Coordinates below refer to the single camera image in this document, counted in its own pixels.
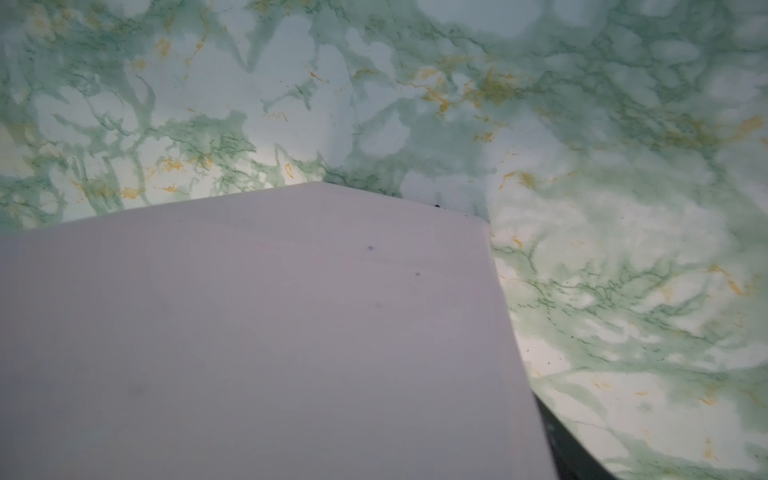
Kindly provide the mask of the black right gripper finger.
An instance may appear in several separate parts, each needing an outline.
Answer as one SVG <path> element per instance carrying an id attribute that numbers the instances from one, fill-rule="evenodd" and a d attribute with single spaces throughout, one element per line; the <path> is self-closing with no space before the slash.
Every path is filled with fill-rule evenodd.
<path id="1" fill-rule="evenodd" d="M 559 479 L 616 480 L 570 433 L 545 403 L 534 395 L 543 420 Z"/>

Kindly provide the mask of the purple wrapping paper sheet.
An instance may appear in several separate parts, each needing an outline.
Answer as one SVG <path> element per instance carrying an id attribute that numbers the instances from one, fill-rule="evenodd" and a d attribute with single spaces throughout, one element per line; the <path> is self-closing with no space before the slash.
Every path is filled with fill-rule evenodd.
<path id="1" fill-rule="evenodd" d="M 5 479 L 553 479 L 479 217 L 325 183 L 1 239 Z"/>

